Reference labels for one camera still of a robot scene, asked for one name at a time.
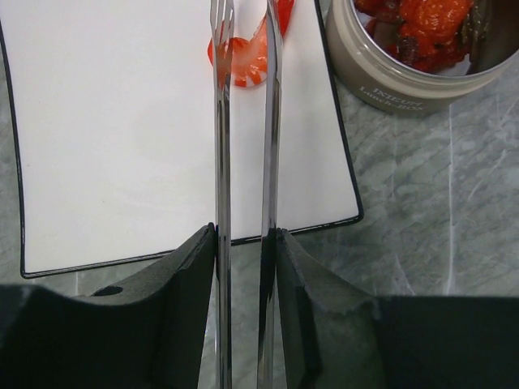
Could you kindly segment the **orange shrimp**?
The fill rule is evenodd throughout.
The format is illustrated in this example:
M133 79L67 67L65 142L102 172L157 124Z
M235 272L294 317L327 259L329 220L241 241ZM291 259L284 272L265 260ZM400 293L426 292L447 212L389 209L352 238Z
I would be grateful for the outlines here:
M275 1L281 36L285 37L290 24L294 0ZM267 78L267 15L259 22L250 40L239 36L231 39L231 83L239 88L261 85Z

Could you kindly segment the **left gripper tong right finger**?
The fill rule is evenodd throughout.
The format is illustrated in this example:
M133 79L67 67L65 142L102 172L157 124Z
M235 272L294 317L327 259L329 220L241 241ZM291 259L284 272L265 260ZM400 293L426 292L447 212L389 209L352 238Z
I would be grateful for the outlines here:
M515 388L518 385L518 78L455 105L441 144L394 130L376 181L392 211L371 231L377 278L424 281L427 244L445 236L452 254L435 292L367 293L312 258L276 227L279 127L268 122L258 385L269 384L274 306L281 313L290 388Z

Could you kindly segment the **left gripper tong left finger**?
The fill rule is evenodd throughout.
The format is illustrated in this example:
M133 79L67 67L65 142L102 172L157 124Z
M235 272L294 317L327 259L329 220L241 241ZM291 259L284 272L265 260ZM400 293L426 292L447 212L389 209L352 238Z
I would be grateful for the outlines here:
M4 1L25 277L141 260L217 223L232 385L230 1Z

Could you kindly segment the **brown mushroom slice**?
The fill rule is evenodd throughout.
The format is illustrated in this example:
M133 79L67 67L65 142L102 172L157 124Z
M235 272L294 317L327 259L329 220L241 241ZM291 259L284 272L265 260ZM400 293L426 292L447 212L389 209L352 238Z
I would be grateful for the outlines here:
M469 72L476 66L483 42L487 39L491 14L491 1L475 0L461 24L459 43L469 54Z

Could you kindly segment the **round metal lunch tin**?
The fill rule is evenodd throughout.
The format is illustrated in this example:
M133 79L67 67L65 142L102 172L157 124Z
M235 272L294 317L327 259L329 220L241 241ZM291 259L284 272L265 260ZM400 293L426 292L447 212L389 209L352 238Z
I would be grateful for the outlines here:
M490 1L486 40L474 62L465 59L438 75L408 67L377 45L351 1L333 1L325 33L338 79L356 97L388 113L426 114L497 79L518 58L518 3Z

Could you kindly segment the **orange chicken leg piece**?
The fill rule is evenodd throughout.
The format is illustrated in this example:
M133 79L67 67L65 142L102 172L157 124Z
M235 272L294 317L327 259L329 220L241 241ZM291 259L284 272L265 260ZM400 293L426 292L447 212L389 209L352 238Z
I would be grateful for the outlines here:
M401 1L398 53L432 56L454 38L472 6L472 1Z

